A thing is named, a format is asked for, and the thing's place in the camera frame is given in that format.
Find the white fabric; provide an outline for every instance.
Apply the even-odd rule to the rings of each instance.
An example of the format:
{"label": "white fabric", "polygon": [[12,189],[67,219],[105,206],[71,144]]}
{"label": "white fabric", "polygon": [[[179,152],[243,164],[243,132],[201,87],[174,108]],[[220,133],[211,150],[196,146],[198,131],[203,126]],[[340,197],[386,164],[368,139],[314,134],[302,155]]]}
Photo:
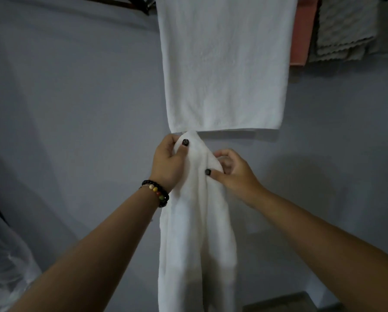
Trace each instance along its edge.
{"label": "white fabric", "polygon": [[175,151],[183,139],[190,141],[184,176],[159,222],[159,311],[240,311],[236,242],[225,189],[204,173],[222,167],[195,131],[182,135]]}
{"label": "white fabric", "polygon": [[171,132],[278,129],[297,0],[156,0]]}

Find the bracelet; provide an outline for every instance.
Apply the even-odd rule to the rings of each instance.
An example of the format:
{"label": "bracelet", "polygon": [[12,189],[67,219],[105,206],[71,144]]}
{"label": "bracelet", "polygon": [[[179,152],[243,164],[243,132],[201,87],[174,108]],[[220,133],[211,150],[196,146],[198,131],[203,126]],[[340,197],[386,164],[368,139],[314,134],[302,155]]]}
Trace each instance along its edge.
{"label": "bracelet", "polygon": [[156,196],[158,196],[160,208],[166,206],[169,200],[169,195],[166,192],[166,190],[162,188],[160,184],[158,184],[157,182],[154,182],[153,180],[145,180],[142,182],[142,186],[149,187],[149,189],[152,189],[154,191]]}

